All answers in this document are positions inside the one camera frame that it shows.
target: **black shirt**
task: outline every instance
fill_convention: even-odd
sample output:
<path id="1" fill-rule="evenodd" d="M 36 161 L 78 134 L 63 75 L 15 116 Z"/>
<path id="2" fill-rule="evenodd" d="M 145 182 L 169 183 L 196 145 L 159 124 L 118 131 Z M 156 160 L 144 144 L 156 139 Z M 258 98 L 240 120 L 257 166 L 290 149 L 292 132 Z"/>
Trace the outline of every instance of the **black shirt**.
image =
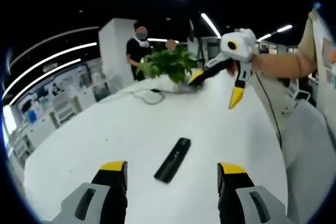
<path id="1" fill-rule="evenodd" d="M 146 55 L 149 55 L 152 53 L 152 50 L 150 47 L 140 47 L 139 43 L 136 41 L 136 39 L 131 38 L 129 41 L 127 41 L 126 45 L 126 55 L 130 55 L 131 60 L 134 60 L 135 62 L 140 62 L 143 57 Z M 143 80 L 144 77 L 142 74 L 139 73 L 139 75 L 136 75 L 137 67 L 132 66 L 132 73 L 135 80 Z"/>

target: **desk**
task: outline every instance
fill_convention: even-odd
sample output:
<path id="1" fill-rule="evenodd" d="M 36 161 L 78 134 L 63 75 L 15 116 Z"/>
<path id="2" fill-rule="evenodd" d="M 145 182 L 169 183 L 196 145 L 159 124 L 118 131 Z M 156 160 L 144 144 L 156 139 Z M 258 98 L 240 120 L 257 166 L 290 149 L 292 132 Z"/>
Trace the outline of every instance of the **desk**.
<path id="1" fill-rule="evenodd" d="M 158 105 L 119 94 L 94 104 L 28 158 L 28 201 L 42 219 L 52 220 L 61 201 L 91 182 L 101 165 L 126 160 L 127 224 L 220 223 L 216 165 L 230 162 L 247 169 L 287 209 L 285 165 L 271 122 L 251 87 L 229 110 L 233 84 L 222 72 L 200 92 L 167 94 Z M 127 90 L 156 87 L 157 80 L 144 80 Z M 172 182 L 158 182 L 154 173 L 180 137 L 190 138 L 192 146 Z"/>

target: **potted plant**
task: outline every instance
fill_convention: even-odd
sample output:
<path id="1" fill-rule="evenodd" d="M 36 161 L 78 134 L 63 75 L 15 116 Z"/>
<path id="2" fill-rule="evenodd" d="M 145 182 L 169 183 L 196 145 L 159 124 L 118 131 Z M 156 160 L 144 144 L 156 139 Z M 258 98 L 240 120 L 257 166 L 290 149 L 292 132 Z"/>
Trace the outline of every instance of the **potted plant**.
<path id="1" fill-rule="evenodd" d="M 155 51 L 145 56 L 143 62 L 139 63 L 136 73 L 142 71 L 145 77 L 152 79 L 166 74 L 176 87 L 183 89 L 183 86 L 186 90 L 190 89 L 187 88 L 187 83 L 192 69 L 196 67 L 197 61 L 193 59 L 193 54 L 184 47 L 177 46 L 174 50 Z"/>

